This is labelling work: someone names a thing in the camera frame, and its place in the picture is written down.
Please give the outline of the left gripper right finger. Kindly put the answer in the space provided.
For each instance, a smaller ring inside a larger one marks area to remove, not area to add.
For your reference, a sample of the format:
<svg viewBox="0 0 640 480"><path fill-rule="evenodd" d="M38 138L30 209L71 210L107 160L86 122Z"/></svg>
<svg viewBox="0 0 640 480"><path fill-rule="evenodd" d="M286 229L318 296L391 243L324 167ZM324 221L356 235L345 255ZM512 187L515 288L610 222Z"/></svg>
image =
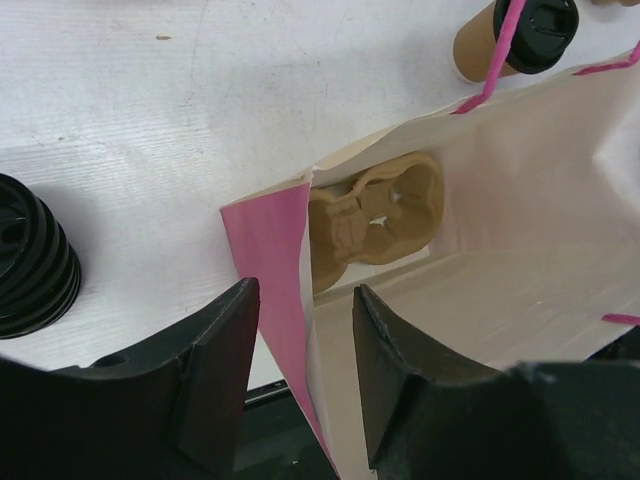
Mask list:
<svg viewBox="0 0 640 480"><path fill-rule="evenodd" d="M498 371L353 296L369 467L381 479L635 479L639 333L581 362Z"/></svg>

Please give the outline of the single pulp cup carrier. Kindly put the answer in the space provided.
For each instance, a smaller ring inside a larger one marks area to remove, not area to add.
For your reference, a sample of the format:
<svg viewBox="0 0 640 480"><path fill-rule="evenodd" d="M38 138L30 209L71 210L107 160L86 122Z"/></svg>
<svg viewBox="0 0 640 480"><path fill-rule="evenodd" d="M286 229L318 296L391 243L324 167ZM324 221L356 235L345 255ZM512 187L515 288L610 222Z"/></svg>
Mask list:
<svg viewBox="0 0 640 480"><path fill-rule="evenodd" d="M386 265L428 245L444 215L444 180L436 161L412 152L374 166L346 190L310 192L313 292L331 288L349 265Z"/></svg>

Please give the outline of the single brown paper cup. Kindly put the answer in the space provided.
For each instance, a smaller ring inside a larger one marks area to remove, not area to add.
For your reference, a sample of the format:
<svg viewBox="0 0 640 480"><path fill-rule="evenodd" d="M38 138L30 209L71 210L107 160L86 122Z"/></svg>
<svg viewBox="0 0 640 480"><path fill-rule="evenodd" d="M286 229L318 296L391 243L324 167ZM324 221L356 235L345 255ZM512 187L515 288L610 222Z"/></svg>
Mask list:
<svg viewBox="0 0 640 480"><path fill-rule="evenodd" d="M492 1L467 21L453 40L452 59L460 78L484 83L510 1Z"/></svg>

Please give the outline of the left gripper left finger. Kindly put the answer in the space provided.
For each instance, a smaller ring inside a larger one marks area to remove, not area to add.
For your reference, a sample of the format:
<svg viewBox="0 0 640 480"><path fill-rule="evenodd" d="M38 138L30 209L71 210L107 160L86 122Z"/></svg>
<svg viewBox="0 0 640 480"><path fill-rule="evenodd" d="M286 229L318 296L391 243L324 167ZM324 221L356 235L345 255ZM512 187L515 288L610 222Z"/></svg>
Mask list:
<svg viewBox="0 0 640 480"><path fill-rule="evenodd" d="M260 310L246 278L92 365L1 362L5 479L228 479Z"/></svg>

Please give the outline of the stack of black lids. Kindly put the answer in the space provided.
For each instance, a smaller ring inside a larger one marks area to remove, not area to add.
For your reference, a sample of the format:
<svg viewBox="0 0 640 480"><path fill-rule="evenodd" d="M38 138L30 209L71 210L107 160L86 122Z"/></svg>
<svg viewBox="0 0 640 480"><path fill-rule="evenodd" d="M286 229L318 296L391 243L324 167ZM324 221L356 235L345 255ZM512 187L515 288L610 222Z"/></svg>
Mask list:
<svg viewBox="0 0 640 480"><path fill-rule="evenodd" d="M81 264L51 210L15 178L1 176L1 337L43 329L78 297Z"/></svg>

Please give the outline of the black coffee cup lid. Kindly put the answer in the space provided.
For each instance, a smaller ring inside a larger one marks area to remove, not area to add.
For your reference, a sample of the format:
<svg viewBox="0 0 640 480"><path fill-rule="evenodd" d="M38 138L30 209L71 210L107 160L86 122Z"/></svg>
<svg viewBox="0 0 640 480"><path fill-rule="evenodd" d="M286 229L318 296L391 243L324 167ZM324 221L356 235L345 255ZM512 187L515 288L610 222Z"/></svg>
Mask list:
<svg viewBox="0 0 640 480"><path fill-rule="evenodd" d="M563 56L578 25L574 1L526 1L501 75L534 75L549 70Z"/></svg>

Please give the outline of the cakes paper gift bag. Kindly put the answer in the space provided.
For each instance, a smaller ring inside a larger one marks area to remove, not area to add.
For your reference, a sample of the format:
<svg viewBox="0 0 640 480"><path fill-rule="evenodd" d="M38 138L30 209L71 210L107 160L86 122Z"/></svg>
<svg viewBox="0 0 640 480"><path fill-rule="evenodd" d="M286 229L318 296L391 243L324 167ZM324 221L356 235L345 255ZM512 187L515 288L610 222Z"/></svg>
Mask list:
<svg viewBox="0 0 640 480"><path fill-rule="evenodd" d="M525 2L510 1L480 94L222 210L237 271L260 284L261 334L342 479L381 479L368 464L357 374L360 285L498 371L581 362L639 333L639 54L497 92ZM341 182L412 152L441 169L436 236L386 265L353 263L315 294L311 190L342 194Z"/></svg>

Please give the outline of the brown pulp cup carrier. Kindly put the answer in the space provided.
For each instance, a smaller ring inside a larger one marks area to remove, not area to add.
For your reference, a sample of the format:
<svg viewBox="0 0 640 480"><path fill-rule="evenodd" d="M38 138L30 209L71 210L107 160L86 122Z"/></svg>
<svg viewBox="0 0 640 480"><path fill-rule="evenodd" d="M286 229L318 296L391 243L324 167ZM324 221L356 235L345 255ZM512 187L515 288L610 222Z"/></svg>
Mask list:
<svg viewBox="0 0 640 480"><path fill-rule="evenodd" d="M591 0L593 5L621 5L623 7L634 7L640 4L640 0Z"/></svg>

